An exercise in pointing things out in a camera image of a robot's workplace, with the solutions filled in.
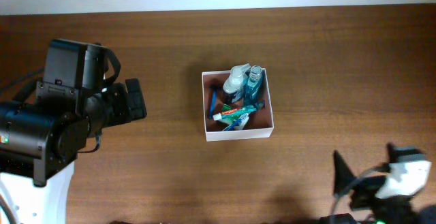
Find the blue disposable razor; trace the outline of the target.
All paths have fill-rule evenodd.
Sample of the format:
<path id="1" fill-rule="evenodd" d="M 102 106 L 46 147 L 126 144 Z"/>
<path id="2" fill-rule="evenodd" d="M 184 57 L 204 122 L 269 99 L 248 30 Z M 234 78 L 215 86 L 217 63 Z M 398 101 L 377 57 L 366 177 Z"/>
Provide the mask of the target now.
<path id="1" fill-rule="evenodd" d="M 210 86 L 210 88 L 212 89 L 212 97 L 211 97 L 211 104 L 209 106 L 209 111 L 208 111 L 208 118 L 212 119 L 213 115 L 214 115 L 213 112 L 214 112 L 214 109 L 215 109 L 215 102 L 216 102 L 216 98 L 217 98 L 217 92 L 220 89 L 220 87 L 215 85 L 215 84 L 212 84 Z"/>

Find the teal white toothpaste tube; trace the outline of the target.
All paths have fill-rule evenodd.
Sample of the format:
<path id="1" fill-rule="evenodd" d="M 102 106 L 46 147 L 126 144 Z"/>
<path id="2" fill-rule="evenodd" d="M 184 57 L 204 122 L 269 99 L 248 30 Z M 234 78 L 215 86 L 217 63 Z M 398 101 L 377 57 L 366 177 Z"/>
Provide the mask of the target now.
<path id="1" fill-rule="evenodd" d="M 233 116 L 241 116 L 244 114 L 249 114 L 252 112 L 257 112 L 258 110 L 261 110 L 263 107 L 265 106 L 265 102 L 264 101 L 259 101 L 253 105 L 248 105 L 248 106 L 243 106 L 241 108 L 234 108 L 232 110 L 228 110 L 225 112 L 221 112 L 218 114 L 214 114 L 213 115 L 213 120 L 214 121 L 218 121 L 221 119 L 226 119 L 226 118 L 230 118 Z"/>

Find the green white soap box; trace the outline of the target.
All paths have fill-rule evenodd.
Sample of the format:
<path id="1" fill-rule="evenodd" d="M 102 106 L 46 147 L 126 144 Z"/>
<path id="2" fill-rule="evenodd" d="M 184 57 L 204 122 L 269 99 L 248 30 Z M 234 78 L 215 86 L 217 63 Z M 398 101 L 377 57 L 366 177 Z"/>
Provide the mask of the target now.
<path id="1" fill-rule="evenodd" d="M 227 104 L 224 104 L 223 107 L 222 107 L 222 109 L 221 109 L 222 112 L 226 112 L 226 111 L 229 111 L 229 110 L 232 110 L 232 107 L 229 106 L 229 105 L 227 105 Z M 220 122 L 220 123 L 223 123 L 223 124 L 226 124 L 227 126 L 230 126 L 232 123 L 234 123 L 235 121 L 237 121 L 237 120 L 239 119 L 239 117 L 240 117 L 240 116 L 231 116 L 231 117 L 229 117 L 229 118 L 221 119 L 221 120 L 219 120 L 219 122 Z M 243 128 L 244 128 L 245 125 L 247 124 L 248 120 L 249 120 L 249 116 L 245 117 L 244 120 L 242 120 L 241 122 L 239 122 L 237 125 L 235 125 L 235 126 L 232 128 L 232 131 L 240 131 L 240 130 L 243 130 Z"/>

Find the clear spray bottle dark liquid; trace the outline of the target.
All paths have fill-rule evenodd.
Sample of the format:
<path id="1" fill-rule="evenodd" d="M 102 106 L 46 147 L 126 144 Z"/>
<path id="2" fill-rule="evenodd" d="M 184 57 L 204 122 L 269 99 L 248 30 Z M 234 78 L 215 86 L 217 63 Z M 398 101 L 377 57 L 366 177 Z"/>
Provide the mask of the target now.
<path id="1" fill-rule="evenodd" d="M 237 65 L 230 70 L 230 75 L 223 85 L 223 102 L 232 104 L 243 98 L 245 85 L 247 83 L 247 71 L 250 64 Z"/>

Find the blue white toothbrush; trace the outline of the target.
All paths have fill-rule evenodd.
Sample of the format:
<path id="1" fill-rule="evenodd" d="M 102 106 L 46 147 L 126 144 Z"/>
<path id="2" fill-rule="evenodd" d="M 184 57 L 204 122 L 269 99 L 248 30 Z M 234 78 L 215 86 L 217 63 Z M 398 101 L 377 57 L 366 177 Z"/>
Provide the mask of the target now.
<path id="1" fill-rule="evenodd" d="M 249 119 L 249 114 L 243 114 L 238 119 L 236 119 L 231 125 L 228 125 L 223 131 L 231 131 L 235 127 L 242 125 L 242 123 Z"/>

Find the teal mouthwash bottle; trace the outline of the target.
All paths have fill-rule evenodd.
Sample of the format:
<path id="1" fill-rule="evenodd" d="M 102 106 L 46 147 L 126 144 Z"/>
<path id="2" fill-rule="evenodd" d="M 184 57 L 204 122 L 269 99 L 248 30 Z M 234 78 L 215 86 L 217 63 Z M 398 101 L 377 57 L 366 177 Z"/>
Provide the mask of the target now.
<path id="1" fill-rule="evenodd" d="M 253 105 L 258 100 L 258 91 L 263 79 L 262 68 L 258 65 L 253 66 L 250 69 L 248 81 L 245 86 L 245 96 L 243 105 Z"/>

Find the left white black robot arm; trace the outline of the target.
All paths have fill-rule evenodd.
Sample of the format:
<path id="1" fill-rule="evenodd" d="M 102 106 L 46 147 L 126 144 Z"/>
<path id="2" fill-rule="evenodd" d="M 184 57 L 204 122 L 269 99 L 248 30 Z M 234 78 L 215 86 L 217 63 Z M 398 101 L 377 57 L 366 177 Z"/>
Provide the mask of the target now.
<path id="1" fill-rule="evenodd" d="M 44 75 L 1 103 L 2 223 L 66 221 L 74 163 L 87 140 L 147 115 L 139 81 L 118 82 L 120 70 L 105 46 L 54 39 Z"/>

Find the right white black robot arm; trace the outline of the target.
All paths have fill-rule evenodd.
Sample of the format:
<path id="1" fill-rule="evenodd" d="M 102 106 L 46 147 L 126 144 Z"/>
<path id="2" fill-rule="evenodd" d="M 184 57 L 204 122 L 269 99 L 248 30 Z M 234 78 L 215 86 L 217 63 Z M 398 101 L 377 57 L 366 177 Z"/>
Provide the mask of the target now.
<path id="1" fill-rule="evenodd" d="M 338 151 L 333 152 L 334 202 L 330 214 L 319 223 L 358 223 L 351 214 L 337 214 L 337 206 L 350 196 L 352 211 L 370 210 L 363 223 L 434 223 L 434 218 L 416 212 L 412 199 L 423 190 L 431 162 L 415 147 L 388 145 L 388 161 L 355 175 Z"/>

